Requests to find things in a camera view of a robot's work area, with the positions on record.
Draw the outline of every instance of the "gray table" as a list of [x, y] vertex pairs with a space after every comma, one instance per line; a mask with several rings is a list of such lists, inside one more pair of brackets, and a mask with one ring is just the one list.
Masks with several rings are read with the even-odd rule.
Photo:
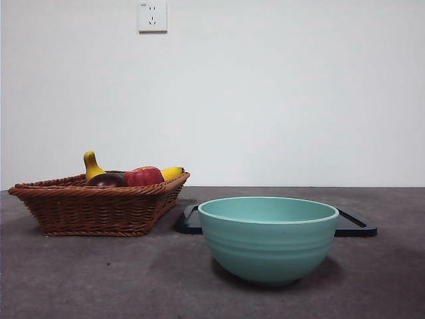
[[[335, 238], [319, 268], [290, 286], [251, 286], [214, 262], [202, 235], [172, 229], [186, 206], [239, 195], [346, 207], [379, 234]], [[424, 228], [424, 188], [185, 187], [147, 236], [45, 237], [3, 191], [0, 317], [425, 318]]]

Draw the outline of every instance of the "purple eggplant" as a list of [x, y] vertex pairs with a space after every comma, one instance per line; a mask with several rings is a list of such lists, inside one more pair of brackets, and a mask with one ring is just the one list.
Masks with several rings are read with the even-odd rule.
[[127, 186], [126, 181], [115, 173], [103, 173], [98, 174], [90, 178], [86, 184], [87, 186], [115, 186], [123, 187]]

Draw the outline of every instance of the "black cutting board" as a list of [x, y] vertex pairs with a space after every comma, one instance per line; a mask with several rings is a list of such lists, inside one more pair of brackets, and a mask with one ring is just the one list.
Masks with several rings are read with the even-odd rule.
[[[337, 218], [335, 237], [372, 237], [378, 235], [377, 226], [347, 210], [337, 209], [339, 216]], [[175, 224], [175, 230], [184, 234], [202, 234], [198, 205], [186, 207]]]

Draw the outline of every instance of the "teal bowl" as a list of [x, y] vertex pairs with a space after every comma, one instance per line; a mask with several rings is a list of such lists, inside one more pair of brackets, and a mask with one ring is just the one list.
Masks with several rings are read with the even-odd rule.
[[229, 197], [198, 206], [214, 259], [243, 280], [286, 285], [312, 272], [326, 257], [338, 210], [286, 197]]

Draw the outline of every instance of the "outlet cover plate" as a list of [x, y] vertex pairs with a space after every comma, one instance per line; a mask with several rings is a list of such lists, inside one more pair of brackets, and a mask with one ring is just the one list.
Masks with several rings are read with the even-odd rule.
[[168, 9], [165, 1], [140, 1], [137, 22], [139, 33], [166, 33], [167, 16]]

